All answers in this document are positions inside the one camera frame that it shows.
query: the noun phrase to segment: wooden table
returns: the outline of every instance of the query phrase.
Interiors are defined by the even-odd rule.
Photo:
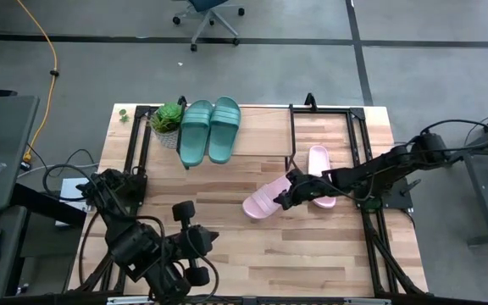
[[[119,122],[118,112],[126,109],[130,117],[135,104],[115,104],[99,171],[123,169],[132,123]],[[364,108],[372,153],[378,156],[393,144],[386,108]],[[264,126],[268,135],[269,126]],[[295,114],[297,165],[306,169],[308,149],[322,145],[330,152],[332,168],[352,167],[347,125],[343,115]],[[137,143],[141,143],[144,123]],[[356,124],[358,139],[359,129]],[[135,160],[138,160],[139,148]],[[281,157],[233,156],[224,165],[212,164],[208,157],[196,168],[185,170],[175,150],[162,147],[152,134],[147,158],[148,187],[139,214],[155,215],[168,234],[180,230],[173,221],[171,206],[193,200],[199,223],[219,232],[208,254],[220,275],[217,295],[279,297],[369,297],[373,296],[361,215],[354,203],[338,197],[332,209],[302,204],[288,211],[277,211],[267,219],[249,219],[242,201],[260,186],[284,174]],[[90,213],[86,225],[92,218]],[[391,251],[408,276],[427,290],[415,232],[407,215],[386,210],[385,221]],[[90,274],[107,251],[105,225],[99,219],[86,241],[85,275]],[[383,286],[387,289],[385,265],[379,259]],[[113,270],[113,283],[116,270]],[[209,293],[208,286],[194,287],[191,294]],[[145,295],[147,283],[125,282],[126,295]],[[78,283],[78,264],[69,288]]]

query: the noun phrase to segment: chair base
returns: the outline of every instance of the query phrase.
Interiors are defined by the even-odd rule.
[[[179,25],[181,22],[181,18],[202,18],[201,24],[195,31],[195,35],[191,38],[191,50],[195,52],[197,50],[197,38],[201,35],[206,27],[207,23],[210,25],[215,25],[216,22],[220,23],[227,31],[229,31],[235,38],[233,39],[233,45],[238,46],[240,44],[240,40],[238,39],[238,32],[225,20],[217,11],[217,8],[238,8],[238,15],[243,16],[245,14],[245,10],[241,5],[238,4],[222,4],[217,6],[216,8],[208,9],[204,12],[197,12],[192,5],[189,5],[187,9],[183,12],[175,14],[173,18],[173,23],[175,25]]]

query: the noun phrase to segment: slide sandal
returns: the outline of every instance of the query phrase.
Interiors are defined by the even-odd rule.
[[[289,190],[291,182],[285,175],[270,182],[264,186],[261,186],[250,197],[244,200],[242,208],[244,214],[253,219],[265,219],[272,215],[278,208],[281,207],[273,200],[280,195],[284,190]]]
[[[212,103],[194,102],[184,113],[180,138],[180,160],[185,166],[197,166],[202,162],[207,147]]]
[[[321,176],[321,172],[330,169],[329,152],[322,146],[313,146],[308,153],[308,174]],[[321,197],[313,200],[320,208],[332,208],[336,204],[335,197]]]
[[[241,123],[241,109],[230,97],[220,97],[210,119],[208,156],[216,164],[226,164],[233,153],[236,133]]]

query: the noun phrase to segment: white pot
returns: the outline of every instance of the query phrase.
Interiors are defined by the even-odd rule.
[[[176,149],[176,145],[178,144],[178,130],[164,134],[157,132],[153,128],[152,131],[156,134],[156,137],[161,142],[161,145],[167,148]]]

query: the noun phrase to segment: office chair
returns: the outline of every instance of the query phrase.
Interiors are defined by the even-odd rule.
[[[221,17],[218,12],[215,11],[215,8],[234,8],[238,7],[238,15],[244,16],[245,10],[241,7],[241,5],[237,4],[222,4],[227,2],[228,0],[186,0],[190,5],[187,9],[183,12],[175,14],[173,18],[173,23],[175,25],[179,25],[181,20],[180,18],[196,18],[202,16],[202,22],[195,31],[195,35],[191,38],[191,50],[193,52],[197,51],[197,38],[201,35],[204,27],[206,26],[207,22],[210,25],[214,25],[214,21],[217,20],[225,29],[227,29],[235,38],[233,38],[233,44],[238,46],[240,40],[238,39],[238,32],[233,29],[232,26],[223,18]]]

